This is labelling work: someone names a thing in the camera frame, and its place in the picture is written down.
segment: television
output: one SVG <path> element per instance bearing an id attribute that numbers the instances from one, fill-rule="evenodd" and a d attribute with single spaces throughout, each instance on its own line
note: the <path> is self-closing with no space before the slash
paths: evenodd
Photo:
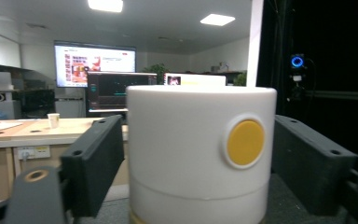
<path id="1" fill-rule="evenodd" d="M 225 76 L 165 73 L 164 85 L 226 86 Z"/>
<path id="2" fill-rule="evenodd" d="M 136 48 L 54 41 L 57 87 L 87 88 L 88 71 L 135 72 Z"/>
<path id="3" fill-rule="evenodd" d="M 128 86 L 156 84 L 155 73 L 88 71 L 89 112 L 126 112 Z"/>

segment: computer monitor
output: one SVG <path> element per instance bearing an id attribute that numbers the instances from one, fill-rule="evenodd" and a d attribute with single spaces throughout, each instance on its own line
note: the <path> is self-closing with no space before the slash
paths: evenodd
<path id="1" fill-rule="evenodd" d="M 127 110 L 128 86 L 156 85 L 155 73 L 120 73 L 88 71 L 89 112 L 124 112 Z"/>
<path id="2" fill-rule="evenodd" d="M 225 76 L 201 75 L 201 74 L 164 74 L 164 85 L 197 85 L 197 86 L 226 86 Z"/>

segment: yellow circle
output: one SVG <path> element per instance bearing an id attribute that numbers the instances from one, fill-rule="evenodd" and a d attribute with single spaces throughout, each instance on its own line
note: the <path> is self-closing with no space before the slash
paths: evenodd
<path id="1" fill-rule="evenodd" d="M 264 132 L 260 124 L 244 120 L 232 129 L 228 137 L 228 157 L 237 165 L 248 165 L 260 155 L 263 144 Z"/>

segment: green plant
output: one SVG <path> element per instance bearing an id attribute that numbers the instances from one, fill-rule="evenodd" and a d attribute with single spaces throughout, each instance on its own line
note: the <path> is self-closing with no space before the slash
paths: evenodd
<path id="1" fill-rule="evenodd" d="M 144 68 L 143 72 L 145 73 L 156 73 L 157 74 L 157 84 L 164 84 L 164 73 L 170 72 L 168 68 L 165 67 L 164 63 L 157 63 L 150 65 L 149 67 Z"/>
<path id="2" fill-rule="evenodd" d="M 234 86 L 246 86 L 246 72 L 242 72 L 234 78 Z"/>

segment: ceiling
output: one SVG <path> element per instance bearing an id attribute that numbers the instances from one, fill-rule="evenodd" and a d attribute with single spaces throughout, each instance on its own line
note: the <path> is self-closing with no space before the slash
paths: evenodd
<path id="1" fill-rule="evenodd" d="M 53 40 L 138 51 L 193 54 L 249 36 L 251 0 L 123 0 L 121 13 L 89 9 L 87 0 L 0 0 L 0 36 L 19 44 Z M 226 26 L 200 23 L 210 13 Z"/>

